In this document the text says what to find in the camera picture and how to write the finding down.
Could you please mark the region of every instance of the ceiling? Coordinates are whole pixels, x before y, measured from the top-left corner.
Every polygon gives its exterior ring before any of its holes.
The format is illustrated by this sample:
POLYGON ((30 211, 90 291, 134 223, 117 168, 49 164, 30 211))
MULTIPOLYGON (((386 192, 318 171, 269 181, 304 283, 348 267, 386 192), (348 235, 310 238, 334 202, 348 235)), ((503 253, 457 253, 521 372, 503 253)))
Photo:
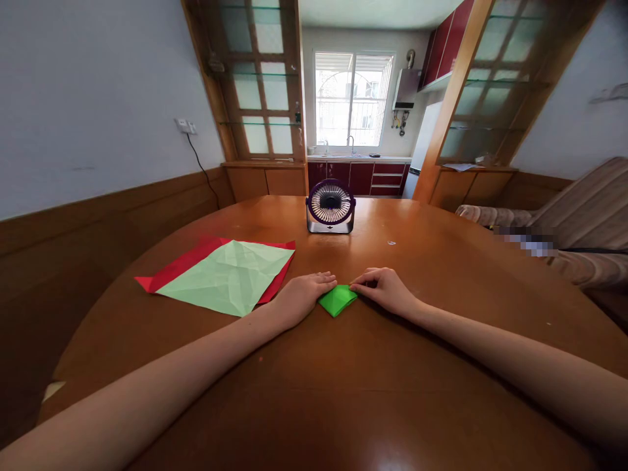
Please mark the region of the ceiling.
POLYGON ((303 26, 434 29, 462 0, 300 0, 303 26))

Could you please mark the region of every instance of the table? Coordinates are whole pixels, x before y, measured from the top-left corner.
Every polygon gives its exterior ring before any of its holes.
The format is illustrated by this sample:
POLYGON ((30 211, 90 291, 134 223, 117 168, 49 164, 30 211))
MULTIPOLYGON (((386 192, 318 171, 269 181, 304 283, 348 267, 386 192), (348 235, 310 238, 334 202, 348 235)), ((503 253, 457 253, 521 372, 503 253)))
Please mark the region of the table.
MULTIPOLYGON (((628 377, 628 340, 577 288, 490 231, 412 200, 358 199, 350 235, 309 234, 303 197, 264 196, 180 229, 102 295, 58 364, 44 420, 236 318, 149 295, 152 275, 202 236, 296 240, 287 279, 341 284, 394 268, 424 301, 628 377)), ((133 470, 591 470, 585 445, 473 360, 375 305, 323 308, 246 358, 133 470)))

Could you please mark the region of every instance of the purple fan frame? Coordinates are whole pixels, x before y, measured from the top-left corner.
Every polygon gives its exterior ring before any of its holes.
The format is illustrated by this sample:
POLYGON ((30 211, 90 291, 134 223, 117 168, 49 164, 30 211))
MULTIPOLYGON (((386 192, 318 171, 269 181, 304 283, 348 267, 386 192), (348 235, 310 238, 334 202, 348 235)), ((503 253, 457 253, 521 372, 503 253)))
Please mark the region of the purple fan frame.
POLYGON ((355 208, 355 198, 353 197, 353 195, 351 194, 351 192, 349 191, 349 188, 347 187, 347 185, 345 185, 343 182, 341 182, 340 180, 336 180, 336 179, 325 179, 323 181, 318 182, 316 185, 314 185, 314 188, 311 189, 311 191, 309 192, 309 197, 307 199, 307 208, 309 209, 309 213, 312 215, 312 217, 314 219, 316 219, 318 222, 320 222, 321 224, 324 224, 325 226, 335 226, 337 224, 340 224, 341 222, 347 220, 347 218, 349 216, 351 216, 351 213, 353 213, 353 209, 355 208), (314 193, 316 193, 316 191, 326 185, 326 184, 334 184, 336 186, 339 186, 341 190, 343 190, 345 193, 347 193, 351 199, 351 201, 349 202, 349 211, 347 212, 347 215, 344 216, 341 220, 338 221, 334 221, 334 222, 329 222, 329 221, 325 221, 321 218, 319 218, 315 213, 314 213, 314 208, 312 207, 312 196, 314 195, 314 193))

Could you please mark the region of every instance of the light green paper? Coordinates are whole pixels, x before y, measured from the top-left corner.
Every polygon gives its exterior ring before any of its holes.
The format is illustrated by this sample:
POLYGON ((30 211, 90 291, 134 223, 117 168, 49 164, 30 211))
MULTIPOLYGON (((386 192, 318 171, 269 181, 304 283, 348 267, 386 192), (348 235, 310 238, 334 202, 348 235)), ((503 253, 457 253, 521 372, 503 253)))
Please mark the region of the light green paper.
POLYGON ((293 250, 231 241, 157 293, 238 317, 250 313, 293 250))
POLYGON ((319 304, 332 315, 338 316, 342 310, 355 301, 358 295, 349 289, 349 285, 338 285, 319 299, 319 304))

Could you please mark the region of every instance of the fan grille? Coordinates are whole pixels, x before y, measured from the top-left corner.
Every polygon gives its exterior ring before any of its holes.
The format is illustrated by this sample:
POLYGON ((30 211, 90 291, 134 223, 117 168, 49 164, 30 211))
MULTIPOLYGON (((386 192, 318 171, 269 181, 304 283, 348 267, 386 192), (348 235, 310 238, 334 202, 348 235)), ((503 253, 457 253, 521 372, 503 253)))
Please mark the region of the fan grille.
POLYGON ((333 224, 342 221, 351 210, 351 196, 338 185, 327 183, 316 189, 311 196, 311 208, 314 215, 333 224))

